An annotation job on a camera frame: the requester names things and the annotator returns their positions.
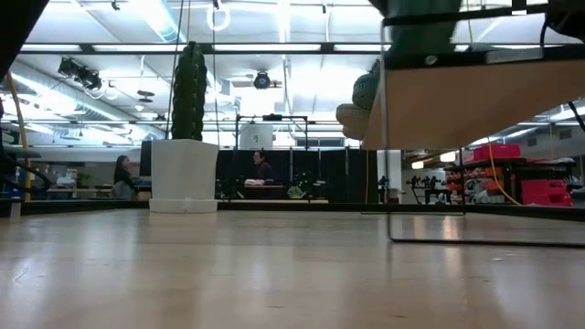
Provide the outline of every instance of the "cactus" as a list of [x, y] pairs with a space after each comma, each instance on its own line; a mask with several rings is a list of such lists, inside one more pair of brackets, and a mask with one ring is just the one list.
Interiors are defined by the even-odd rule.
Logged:
[[187, 44], [179, 56], [173, 89], [173, 139], [201, 141], [207, 68], [199, 46], [193, 41]]

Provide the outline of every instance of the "woman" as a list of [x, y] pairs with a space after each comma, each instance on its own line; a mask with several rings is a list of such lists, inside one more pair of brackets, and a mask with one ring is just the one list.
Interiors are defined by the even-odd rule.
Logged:
[[116, 169], [113, 172], [112, 196], [124, 200], [132, 200], [134, 183], [130, 178], [130, 159], [126, 155], [118, 156]]
[[264, 150], [254, 152], [254, 164], [258, 167], [258, 173], [256, 174], [257, 179], [262, 180], [273, 180], [272, 166], [266, 162], [266, 153]]

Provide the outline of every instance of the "white planter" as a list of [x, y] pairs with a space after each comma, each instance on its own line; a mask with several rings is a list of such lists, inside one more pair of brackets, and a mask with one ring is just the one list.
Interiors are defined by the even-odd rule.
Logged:
[[194, 140], [153, 141], [153, 198], [157, 213], [210, 213], [215, 199], [218, 146]]

